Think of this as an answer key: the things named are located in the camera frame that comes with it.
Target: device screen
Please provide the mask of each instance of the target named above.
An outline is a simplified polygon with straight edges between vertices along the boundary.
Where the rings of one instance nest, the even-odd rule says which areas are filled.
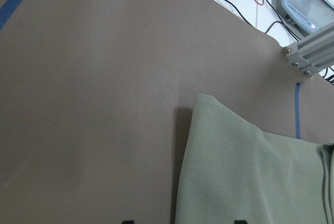
[[[314,21],[319,27],[324,27],[334,21],[334,11],[322,0],[288,0],[291,5]]]

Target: metal bracket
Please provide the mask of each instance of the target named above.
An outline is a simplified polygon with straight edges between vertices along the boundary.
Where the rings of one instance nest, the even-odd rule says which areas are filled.
[[[286,48],[287,61],[311,77],[334,65],[334,22]]]

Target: green cloth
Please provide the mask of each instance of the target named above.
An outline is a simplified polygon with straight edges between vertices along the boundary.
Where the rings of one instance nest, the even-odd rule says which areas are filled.
[[[269,134],[198,95],[176,224],[332,224],[331,145]]]

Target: gray device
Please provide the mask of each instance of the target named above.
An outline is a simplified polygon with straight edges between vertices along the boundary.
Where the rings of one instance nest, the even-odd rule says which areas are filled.
[[[328,0],[272,0],[277,12],[303,36],[334,21],[334,6]]]

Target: sage green fabric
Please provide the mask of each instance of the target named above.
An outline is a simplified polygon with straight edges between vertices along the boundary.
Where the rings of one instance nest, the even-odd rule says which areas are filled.
[[[332,224],[332,146],[269,134],[198,95],[176,224]]]

